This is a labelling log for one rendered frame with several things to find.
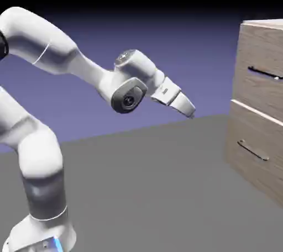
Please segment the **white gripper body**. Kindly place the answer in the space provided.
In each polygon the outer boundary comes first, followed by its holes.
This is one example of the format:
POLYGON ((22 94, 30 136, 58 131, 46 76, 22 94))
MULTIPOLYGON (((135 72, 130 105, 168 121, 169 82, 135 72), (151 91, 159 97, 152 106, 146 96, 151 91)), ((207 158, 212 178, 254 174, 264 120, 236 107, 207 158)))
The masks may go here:
POLYGON ((187 118, 194 118, 196 108, 183 92, 176 96, 170 106, 187 118))

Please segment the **light wood cabinet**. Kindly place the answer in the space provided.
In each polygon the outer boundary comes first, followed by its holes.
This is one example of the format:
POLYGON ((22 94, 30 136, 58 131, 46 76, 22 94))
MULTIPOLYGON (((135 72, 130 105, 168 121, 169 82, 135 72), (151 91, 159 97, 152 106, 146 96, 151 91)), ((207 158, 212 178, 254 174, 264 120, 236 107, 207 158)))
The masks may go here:
POLYGON ((240 25, 226 161, 283 207, 283 19, 240 25))

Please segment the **light wood drawer front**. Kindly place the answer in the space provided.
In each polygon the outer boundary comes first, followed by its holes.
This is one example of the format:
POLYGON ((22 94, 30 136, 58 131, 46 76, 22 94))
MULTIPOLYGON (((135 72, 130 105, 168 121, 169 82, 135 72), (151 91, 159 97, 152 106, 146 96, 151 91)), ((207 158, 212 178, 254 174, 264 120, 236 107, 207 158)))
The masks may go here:
POLYGON ((283 206, 283 123, 232 100, 226 135, 226 161, 247 181, 283 206), (265 152, 263 161, 238 140, 265 152))
POLYGON ((283 19, 245 20, 240 25, 232 98, 283 121, 283 80, 254 73, 283 76, 283 19))

